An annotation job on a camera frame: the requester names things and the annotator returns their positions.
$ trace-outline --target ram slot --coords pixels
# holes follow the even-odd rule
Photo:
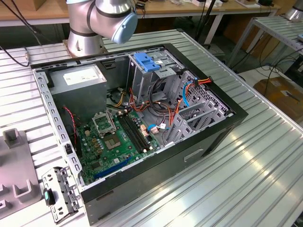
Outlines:
[[[143,135],[138,131],[134,123],[128,116],[121,116],[118,118],[121,126],[125,130],[127,136],[129,137],[130,141],[136,147],[136,150],[139,153],[142,153],[144,149],[148,149],[148,144],[145,141]]]
[[[141,151],[143,150],[143,148],[140,146],[140,143],[138,142],[138,140],[136,139],[136,137],[132,134],[131,129],[129,128],[128,124],[125,121],[124,117],[119,117],[118,118],[122,128],[124,129],[124,131],[126,132],[128,138],[130,139],[130,141],[133,143],[133,145],[135,146],[136,150],[141,153]]]
[[[136,134],[137,138],[140,140],[140,143],[142,144],[142,146],[145,149],[147,149],[149,146],[148,146],[147,142],[145,141],[143,135],[138,131],[134,122],[128,116],[126,116],[125,119],[126,119],[127,123],[130,125],[130,127],[132,128],[133,132]]]

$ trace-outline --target motherboard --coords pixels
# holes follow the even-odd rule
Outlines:
[[[85,184],[159,150],[159,142],[146,128],[135,111],[114,116],[102,113],[78,126]]]

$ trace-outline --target metal shelf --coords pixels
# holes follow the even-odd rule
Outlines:
[[[256,17],[252,18],[244,30],[241,38],[237,42],[235,48],[232,51],[231,57],[228,61],[228,66],[230,67],[234,61],[238,51],[242,47],[245,39],[249,35],[253,26],[257,26],[261,30],[256,35],[253,40],[253,46],[256,44],[257,40],[261,37],[263,32],[270,34],[272,37],[278,39],[285,45],[292,48],[294,51],[303,54],[303,42],[298,40],[298,35],[303,33],[303,22],[294,23],[282,16],[277,17]]]
[[[303,210],[303,130],[207,50],[177,30],[136,34],[109,51],[172,43],[248,113],[215,152],[95,226],[291,226]],[[69,58],[63,44],[29,48],[34,63]],[[25,61],[24,50],[10,50]],[[65,165],[33,75],[0,52],[0,132],[25,130],[38,179]],[[39,201],[0,226],[51,226]],[[84,210],[61,226],[88,226]]]

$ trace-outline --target gray plastic holder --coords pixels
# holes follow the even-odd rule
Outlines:
[[[41,198],[25,132],[4,131],[0,137],[0,219]]]

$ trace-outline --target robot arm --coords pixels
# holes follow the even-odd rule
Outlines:
[[[297,0],[294,6],[284,15],[290,21],[299,22],[303,18],[303,0]]]
[[[122,44],[133,35],[138,18],[129,0],[67,0],[71,32],[68,49],[75,56],[102,52],[101,36]]]

